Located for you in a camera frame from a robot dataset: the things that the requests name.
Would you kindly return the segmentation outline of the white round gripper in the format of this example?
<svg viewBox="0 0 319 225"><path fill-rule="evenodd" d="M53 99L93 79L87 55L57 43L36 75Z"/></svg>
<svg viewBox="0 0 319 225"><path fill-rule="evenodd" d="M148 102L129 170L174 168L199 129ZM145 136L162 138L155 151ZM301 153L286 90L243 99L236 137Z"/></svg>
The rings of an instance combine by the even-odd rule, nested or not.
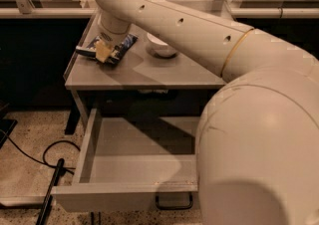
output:
<svg viewBox="0 0 319 225"><path fill-rule="evenodd" d="M113 48L125 40L131 29L131 23L107 11L100 10L97 24L102 40L96 42L96 59L104 63Z"/></svg>

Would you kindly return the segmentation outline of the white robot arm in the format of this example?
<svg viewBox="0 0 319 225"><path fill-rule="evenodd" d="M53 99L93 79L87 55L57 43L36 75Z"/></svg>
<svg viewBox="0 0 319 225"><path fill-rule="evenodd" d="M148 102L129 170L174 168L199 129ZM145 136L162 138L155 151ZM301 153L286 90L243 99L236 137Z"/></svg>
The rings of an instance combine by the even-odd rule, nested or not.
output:
<svg viewBox="0 0 319 225"><path fill-rule="evenodd" d="M318 61L253 27L164 0L96 0L103 37L135 24L222 77L197 133L204 225L318 225Z"/></svg>

